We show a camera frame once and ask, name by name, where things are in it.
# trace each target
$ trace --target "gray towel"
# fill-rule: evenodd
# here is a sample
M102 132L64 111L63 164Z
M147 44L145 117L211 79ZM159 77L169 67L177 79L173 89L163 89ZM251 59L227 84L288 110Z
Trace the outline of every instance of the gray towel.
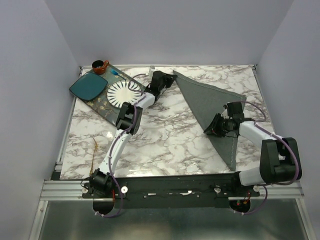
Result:
M173 71L173 74L178 76L176 83L203 130L209 126L217 113L221 114L225 110L223 106L226 103L246 99L244 95L197 82L176 71ZM207 137L226 165L235 171L238 139L214 135Z

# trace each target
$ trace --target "marble surface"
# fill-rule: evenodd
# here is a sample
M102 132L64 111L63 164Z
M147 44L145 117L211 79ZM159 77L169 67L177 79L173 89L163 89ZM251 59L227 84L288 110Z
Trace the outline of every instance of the marble surface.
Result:
M148 67L121 69L129 76L147 73ZM172 74L173 70L198 82L246 96L267 113L250 66L168 66L156 70ZM147 85L148 77L138 77ZM261 115L246 104L244 114L259 119ZM261 123L272 131L269 121ZM72 116L60 179L82 179L89 176L95 142L93 169L103 161L116 128L77 99ZM236 170L259 166L260 149L239 137L236 149ZM177 84L174 83L158 102L143 112L140 129L123 150L116 166L117 177L215 174L231 172L211 145L196 121Z

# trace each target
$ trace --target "orange cup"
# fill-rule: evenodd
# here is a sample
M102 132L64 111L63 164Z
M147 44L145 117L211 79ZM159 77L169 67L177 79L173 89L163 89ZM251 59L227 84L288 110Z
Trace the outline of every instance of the orange cup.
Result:
M101 75L106 72L108 65L109 61L97 60L92 63L92 69L96 74Z

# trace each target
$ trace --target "white wall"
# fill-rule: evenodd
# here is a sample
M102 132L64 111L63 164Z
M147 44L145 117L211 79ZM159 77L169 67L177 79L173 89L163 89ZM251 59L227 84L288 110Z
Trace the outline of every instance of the white wall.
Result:
M256 64L293 0L45 0L81 65Z
M0 4L0 239L26 240L79 67L43 0Z
M277 133L299 146L302 187L320 238L320 1L295 0L257 68Z

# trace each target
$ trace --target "white plate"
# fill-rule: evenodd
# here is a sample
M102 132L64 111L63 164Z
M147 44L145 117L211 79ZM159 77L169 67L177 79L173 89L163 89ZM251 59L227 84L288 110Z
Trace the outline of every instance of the white plate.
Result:
M135 91L130 90L128 86L129 80L121 80L116 81L109 87L106 98L112 106L121 108L124 102L133 103L140 98L141 93L138 92L141 91L140 86L134 81L130 82L130 89Z

